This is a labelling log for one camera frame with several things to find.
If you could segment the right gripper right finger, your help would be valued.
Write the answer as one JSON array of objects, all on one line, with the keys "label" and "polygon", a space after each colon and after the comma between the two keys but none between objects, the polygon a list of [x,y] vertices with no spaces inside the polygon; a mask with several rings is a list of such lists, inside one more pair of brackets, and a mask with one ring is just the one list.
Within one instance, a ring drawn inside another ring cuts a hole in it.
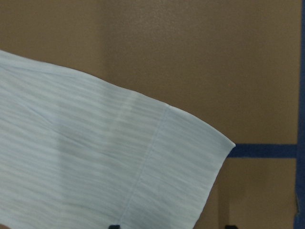
[{"label": "right gripper right finger", "polygon": [[235,225],[226,225],[225,229],[235,229]]}]

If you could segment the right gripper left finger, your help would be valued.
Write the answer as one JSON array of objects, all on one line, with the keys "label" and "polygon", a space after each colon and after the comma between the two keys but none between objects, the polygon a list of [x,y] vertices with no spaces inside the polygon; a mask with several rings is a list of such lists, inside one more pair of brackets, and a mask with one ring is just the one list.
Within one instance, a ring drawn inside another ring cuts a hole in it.
[{"label": "right gripper left finger", "polygon": [[120,229],[120,225],[110,225],[109,229]]}]

